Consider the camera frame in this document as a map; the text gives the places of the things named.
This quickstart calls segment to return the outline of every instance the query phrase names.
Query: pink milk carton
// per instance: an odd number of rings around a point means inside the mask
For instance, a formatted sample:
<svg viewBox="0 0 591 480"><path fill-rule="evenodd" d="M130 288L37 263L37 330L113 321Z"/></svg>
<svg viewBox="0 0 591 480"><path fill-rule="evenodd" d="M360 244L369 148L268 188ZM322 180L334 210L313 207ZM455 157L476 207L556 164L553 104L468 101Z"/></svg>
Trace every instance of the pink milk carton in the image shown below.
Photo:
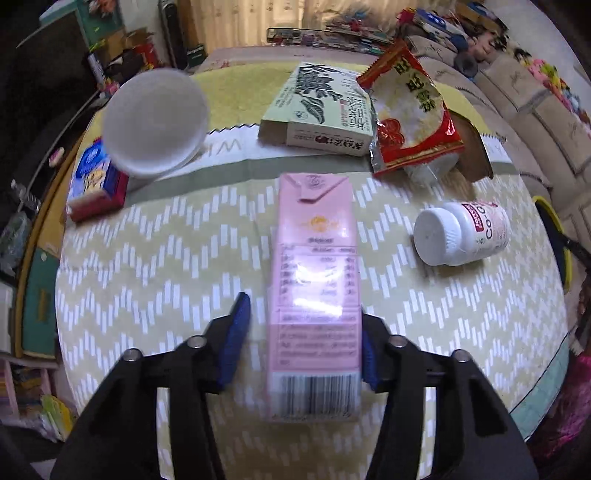
<svg viewBox="0 0 591 480"><path fill-rule="evenodd" d="M347 177L280 177L268 297L271 420L346 419L359 410L361 303L352 198Z"/></svg>

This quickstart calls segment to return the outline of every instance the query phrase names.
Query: bottle label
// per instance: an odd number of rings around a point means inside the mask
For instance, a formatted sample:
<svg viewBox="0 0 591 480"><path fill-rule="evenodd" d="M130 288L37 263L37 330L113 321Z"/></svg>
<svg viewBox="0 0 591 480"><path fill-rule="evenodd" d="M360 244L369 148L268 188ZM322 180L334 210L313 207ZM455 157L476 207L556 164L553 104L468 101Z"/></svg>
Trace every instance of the bottle label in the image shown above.
<svg viewBox="0 0 591 480"><path fill-rule="evenodd" d="M486 256L503 250L509 242L509 218L496 203L462 203L474 223L475 244L473 251L486 252Z"/></svg>

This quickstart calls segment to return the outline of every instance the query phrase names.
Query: curtain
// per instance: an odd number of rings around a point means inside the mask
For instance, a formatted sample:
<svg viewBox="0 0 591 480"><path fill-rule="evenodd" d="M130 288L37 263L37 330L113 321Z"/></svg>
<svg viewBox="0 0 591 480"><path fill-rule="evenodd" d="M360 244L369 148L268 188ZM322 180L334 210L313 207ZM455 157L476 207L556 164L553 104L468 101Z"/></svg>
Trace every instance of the curtain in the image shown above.
<svg viewBox="0 0 591 480"><path fill-rule="evenodd" d="M322 30L335 14L367 10L368 21L385 31L405 7L444 13L454 0L190 0L197 36L208 52L267 44L267 28Z"/></svg>

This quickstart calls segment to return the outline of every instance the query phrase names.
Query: white pill bottle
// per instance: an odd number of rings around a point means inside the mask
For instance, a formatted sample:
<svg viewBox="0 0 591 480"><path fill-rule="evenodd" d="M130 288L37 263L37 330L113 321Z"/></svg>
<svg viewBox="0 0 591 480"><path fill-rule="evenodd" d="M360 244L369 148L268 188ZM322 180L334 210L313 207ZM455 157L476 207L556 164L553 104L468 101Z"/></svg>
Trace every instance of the white pill bottle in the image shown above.
<svg viewBox="0 0 591 480"><path fill-rule="evenodd" d="M458 265L482 260L505 249L509 217L496 203L453 202L419 213L414 245L427 265Z"/></svg>

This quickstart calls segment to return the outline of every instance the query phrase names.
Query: metal screw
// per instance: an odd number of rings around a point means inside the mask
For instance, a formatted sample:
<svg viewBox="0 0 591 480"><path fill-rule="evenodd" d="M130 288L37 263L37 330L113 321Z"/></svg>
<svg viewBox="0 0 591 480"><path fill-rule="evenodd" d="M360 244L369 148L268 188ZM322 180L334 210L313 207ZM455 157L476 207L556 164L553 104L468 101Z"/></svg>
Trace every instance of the metal screw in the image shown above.
<svg viewBox="0 0 591 480"><path fill-rule="evenodd" d="M455 352L453 352L452 355L458 362L461 363L469 362L470 360L472 360L472 355L470 355L465 350L456 350Z"/></svg>
<svg viewBox="0 0 591 480"><path fill-rule="evenodd" d="M189 337L187 345L191 348L203 348L207 344L207 339L201 335Z"/></svg>
<svg viewBox="0 0 591 480"><path fill-rule="evenodd" d="M136 362L140 358L142 358L142 352L140 352L137 348L128 348L125 352L123 352L123 360L126 362Z"/></svg>
<svg viewBox="0 0 591 480"><path fill-rule="evenodd" d="M390 343L390 345L396 348L403 348L407 345L408 340L406 340L406 338L402 335L392 335L388 339L388 342Z"/></svg>

